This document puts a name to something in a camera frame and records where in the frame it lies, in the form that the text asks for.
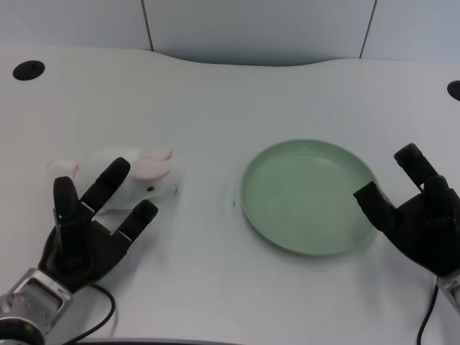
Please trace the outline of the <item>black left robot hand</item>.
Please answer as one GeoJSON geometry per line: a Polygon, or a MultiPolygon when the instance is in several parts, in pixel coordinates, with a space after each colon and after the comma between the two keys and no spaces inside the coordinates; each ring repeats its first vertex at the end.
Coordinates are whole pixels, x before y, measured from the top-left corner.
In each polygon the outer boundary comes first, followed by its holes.
{"type": "Polygon", "coordinates": [[[93,219],[129,171],[130,164],[124,158],[115,159],[81,197],[68,176],[54,180],[55,226],[45,242],[38,269],[71,293],[111,271],[158,213],[149,200],[140,201],[113,233],[93,219]]]}

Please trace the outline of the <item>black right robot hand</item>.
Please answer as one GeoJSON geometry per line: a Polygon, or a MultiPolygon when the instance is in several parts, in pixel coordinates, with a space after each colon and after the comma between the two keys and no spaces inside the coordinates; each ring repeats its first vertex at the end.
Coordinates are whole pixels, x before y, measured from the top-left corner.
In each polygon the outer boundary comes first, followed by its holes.
{"type": "Polygon", "coordinates": [[[439,277],[459,269],[459,196],[418,147],[394,154],[419,189],[399,207],[370,182],[354,193],[362,212],[405,256],[439,277]]]}

